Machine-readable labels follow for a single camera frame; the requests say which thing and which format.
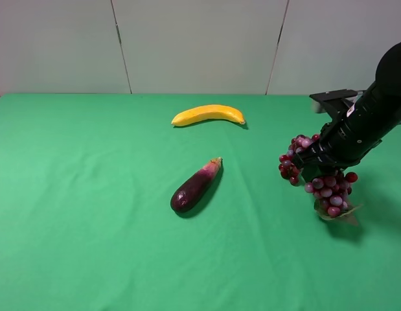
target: grape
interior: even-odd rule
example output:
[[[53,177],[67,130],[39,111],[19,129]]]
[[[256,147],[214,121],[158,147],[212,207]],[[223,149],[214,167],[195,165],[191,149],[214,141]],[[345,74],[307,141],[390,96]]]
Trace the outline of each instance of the grape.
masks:
[[[292,176],[292,177],[290,178],[290,183],[291,183],[291,185],[295,186],[295,185],[298,184],[298,182],[299,182],[299,179],[298,179],[297,176]]]
[[[349,183],[355,183],[358,179],[358,176],[355,172],[348,172],[347,175],[345,176],[345,180],[347,180]]]
[[[327,199],[320,199],[319,204],[324,210],[330,207],[330,202]]]
[[[324,187],[324,188],[321,189],[320,194],[324,198],[329,198],[332,195],[332,190],[331,190],[331,188]]]
[[[285,160],[282,162],[282,165],[284,168],[288,168],[291,166],[291,161],[290,160]]]
[[[341,204],[343,204],[343,199],[341,198],[341,196],[332,196],[330,198],[330,203],[334,206],[340,206]]]
[[[340,190],[340,186],[335,184],[334,186],[332,186],[331,190],[332,192],[338,192],[338,190]]]
[[[339,184],[340,189],[346,190],[350,187],[350,183],[347,180],[343,180]]]
[[[282,167],[279,172],[281,173],[282,178],[284,179],[288,179],[290,177],[288,171],[286,170],[286,168]]]
[[[312,183],[306,183],[304,186],[304,190],[307,193],[313,193],[314,192],[314,186],[312,185]]]
[[[295,165],[291,165],[291,167],[292,167],[292,175],[298,176],[299,173],[301,173],[301,171]]]
[[[318,200],[323,198],[323,196],[321,195],[321,193],[319,193],[319,191],[314,191],[314,197]]]
[[[303,142],[301,144],[302,144],[303,148],[308,148],[312,144],[312,140],[306,138],[303,140]]]
[[[349,194],[347,193],[347,191],[344,191],[341,194],[341,197],[343,198],[343,201],[347,201],[347,199],[349,198]]]
[[[303,145],[303,141],[304,141],[304,138],[300,137],[300,138],[297,138],[297,141],[295,143],[296,143],[297,146],[302,146]]]
[[[288,160],[288,156],[286,154],[282,154],[282,155],[279,156],[279,161],[280,162],[283,162],[285,160]]]
[[[327,187],[334,187],[337,181],[333,176],[327,176],[324,178],[324,183]]]
[[[341,208],[344,209],[345,211],[346,211],[347,209],[349,209],[349,205],[347,204],[346,201],[343,201],[343,204],[341,205]]]
[[[295,153],[295,152],[294,152],[293,150],[288,150],[287,153],[286,153],[286,155],[287,155],[290,159],[292,159],[294,153]]]
[[[327,213],[328,213],[331,217],[334,218],[334,217],[339,216],[340,213],[341,213],[341,211],[340,211],[340,208],[339,208],[339,207],[330,206],[330,207],[327,209]]]
[[[312,180],[312,185],[314,186],[315,189],[321,189],[324,187],[324,181],[320,178],[314,178]]]

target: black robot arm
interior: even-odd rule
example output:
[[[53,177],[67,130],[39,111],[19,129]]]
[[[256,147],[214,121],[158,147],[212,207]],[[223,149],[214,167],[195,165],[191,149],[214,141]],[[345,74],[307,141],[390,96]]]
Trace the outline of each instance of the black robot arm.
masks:
[[[381,138],[401,124],[401,42],[380,60],[376,80],[355,102],[359,93],[339,90],[310,95],[330,115],[320,138],[292,162],[303,168],[305,181],[333,174],[360,163]]]

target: banana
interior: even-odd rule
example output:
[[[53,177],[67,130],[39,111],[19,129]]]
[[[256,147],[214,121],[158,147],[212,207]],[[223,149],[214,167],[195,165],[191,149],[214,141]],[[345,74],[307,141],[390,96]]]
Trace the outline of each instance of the banana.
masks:
[[[244,116],[239,110],[223,105],[206,105],[183,111],[172,121],[174,126],[186,126],[196,122],[220,119],[245,124]]]

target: green table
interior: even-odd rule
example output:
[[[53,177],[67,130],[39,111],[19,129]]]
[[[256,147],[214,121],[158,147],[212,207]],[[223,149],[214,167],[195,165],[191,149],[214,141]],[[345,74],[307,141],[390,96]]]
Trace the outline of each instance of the green table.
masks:
[[[242,110],[173,128],[208,103]],[[279,176],[307,97],[0,98],[0,311],[401,310],[401,126],[354,170],[359,227],[324,223]],[[224,172],[181,218],[173,192]]]

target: purple eggplant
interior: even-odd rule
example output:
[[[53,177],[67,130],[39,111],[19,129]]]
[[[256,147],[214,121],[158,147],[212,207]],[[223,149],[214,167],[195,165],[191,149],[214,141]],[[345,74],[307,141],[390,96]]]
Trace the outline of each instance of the purple eggplant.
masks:
[[[219,172],[222,158],[211,159],[173,194],[170,205],[173,211],[185,213],[191,210],[205,194]]]

